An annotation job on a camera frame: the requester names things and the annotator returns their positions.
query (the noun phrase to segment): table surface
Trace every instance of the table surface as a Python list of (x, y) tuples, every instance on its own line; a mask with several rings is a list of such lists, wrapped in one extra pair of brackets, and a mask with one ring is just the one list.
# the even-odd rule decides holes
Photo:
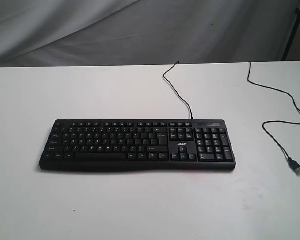
[[(194, 119), (224, 119), (233, 172), (60, 173), (38, 168), (56, 119), (187, 119), (168, 65), (0, 68), (0, 240), (300, 240), (300, 177), (263, 132), (299, 121), (291, 99), (247, 83), (248, 63), (177, 65)], [(253, 63), (290, 92), (300, 62)], [(267, 128), (300, 163), (300, 125)]]

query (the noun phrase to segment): gray fabric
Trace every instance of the gray fabric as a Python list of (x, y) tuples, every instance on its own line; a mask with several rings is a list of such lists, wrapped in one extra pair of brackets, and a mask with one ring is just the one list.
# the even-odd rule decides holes
[[(37, 2), (18, 15), (27, 13), (33, 22), (29, 29), (20, 19), (13, 33), (0, 31), (0, 67), (279, 61), (300, 5), (300, 0), (23, 1)], [(38, 6), (44, 7), (36, 12)], [(8, 15), (13, 22), (15, 15)]]

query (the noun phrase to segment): black keyboard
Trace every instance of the black keyboard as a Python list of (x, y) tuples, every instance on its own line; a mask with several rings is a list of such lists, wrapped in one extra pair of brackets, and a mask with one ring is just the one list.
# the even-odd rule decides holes
[(56, 120), (39, 165), (60, 171), (233, 170), (223, 120)]

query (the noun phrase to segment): keyboard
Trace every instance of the keyboard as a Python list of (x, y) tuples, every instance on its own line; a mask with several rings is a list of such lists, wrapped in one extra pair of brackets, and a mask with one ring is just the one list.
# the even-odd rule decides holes
[(43, 170), (233, 170), (224, 120), (56, 120)]

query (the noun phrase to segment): usb connector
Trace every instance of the usb connector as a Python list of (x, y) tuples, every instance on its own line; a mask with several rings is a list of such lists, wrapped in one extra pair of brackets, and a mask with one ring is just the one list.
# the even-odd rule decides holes
[(294, 171), (295, 174), (300, 175), (299, 163), (297, 163), (297, 161), (293, 160), (291, 157), (288, 157), (287, 161), (291, 170)]

